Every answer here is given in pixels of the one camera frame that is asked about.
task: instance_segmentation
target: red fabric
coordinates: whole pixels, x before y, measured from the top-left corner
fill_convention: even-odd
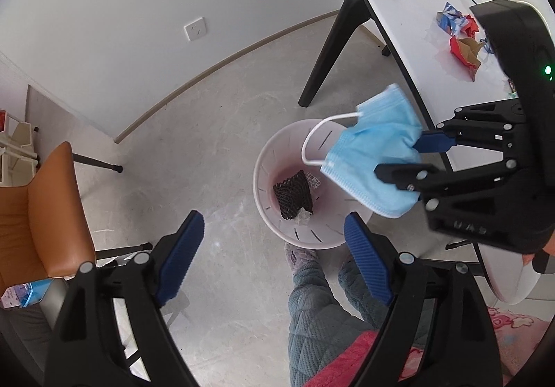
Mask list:
[[[359,335],[343,354],[310,379],[304,387],[348,387],[374,345],[377,335],[376,331],[366,331]],[[421,349],[411,349],[399,381],[416,373],[422,353]]]
[[[536,349],[549,323],[499,309],[488,308],[488,312],[499,345],[501,362],[510,372],[509,376],[503,374],[503,384],[506,384]],[[359,335],[343,354],[318,372],[304,387],[348,387],[376,337],[376,331],[366,331]],[[399,381],[417,372],[422,353],[420,349],[411,349]]]

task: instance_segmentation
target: gray quilted pants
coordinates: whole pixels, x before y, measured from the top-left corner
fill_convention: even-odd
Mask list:
[[[387,307],[370,295],[354,261],[347,262],[339,272],[339,284],[364,321],[339,305],[318,262],[307,263],[293,276],[293,283],[289,297],[289,371],[291,387],[302,387],[360,334],[379,329]],[[415,346],[426,344],[433,303],[425,301]]]

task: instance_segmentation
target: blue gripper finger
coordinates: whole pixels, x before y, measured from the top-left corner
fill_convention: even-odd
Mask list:
[[[203,237],[204,218],[193,210],[175,234],[163,237],[167,239],[166,245],[160,245],[160,240],[160,247],[156,245],[154,248],[152,255],[156,258],[160,254],[162,259],[157,269],[158,288],[155,295],[160,306],[176,297]]]
[[[371,232],[356,212],[346,216],[343,232],[368,290],[389,306],[393,301],[393,264],[398,257],[395,247],[387,237]]]
[[[414,149],[419,153],[435,153],[435,152],[447,152],[453,146],[457,146],[457,142],[454,138],[451,138],[441,130],[431,130],[422,132],[418,141],[414,144]]]

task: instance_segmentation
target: red wrapper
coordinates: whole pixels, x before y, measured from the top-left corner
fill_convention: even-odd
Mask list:
[[[472,81],[476,80],[476,71],[480,67],[480,61],[476,57],[484,43],[477,43],[473,38],[462,38],[458,40],[452,36],[449,40],[451,53],[456,56],[459,61],[468,68]]]
[[[469,38],[474,38],[476,32],[479,31],[478,24],[471,15],[465,15],[465,18],[468,19],[468,23],[462,28],[462,31],[466,33]]]

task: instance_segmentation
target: gray tile floor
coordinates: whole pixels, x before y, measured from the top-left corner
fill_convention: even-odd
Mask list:
[[[353,111],[390,83],[406,88],[392,57],[383,57],[359,30],[313,104],[299,107],[332,21],[307,26],[232,62],[119,145],[39,93],[31,94],[29,120],[40,127],[41,157],[68,140],[74,152],[124,165],[123,174],[117,174],[76,164],[97,249],[156,242],[178,229],[191,209],[205,216],[204,242],[180,294],[163,309],[202,386],[289,383],[291,275],[284,244],[260,218],[251,186],[264,143],[291,122]],[[450,239],[427,230],[420,205],[398,220],[373,216],[370,225],[390,236],[398,249],[418,256],[475,260],[469,247],[445,252]],[[321,251],[320,257],[336,297],[354,313],[337,283],[346,249]],[[486,286],[484,292],[491,303]],[[128,341],[128,326],[121,327]],[[134,368],[140,371],[140,364]]]

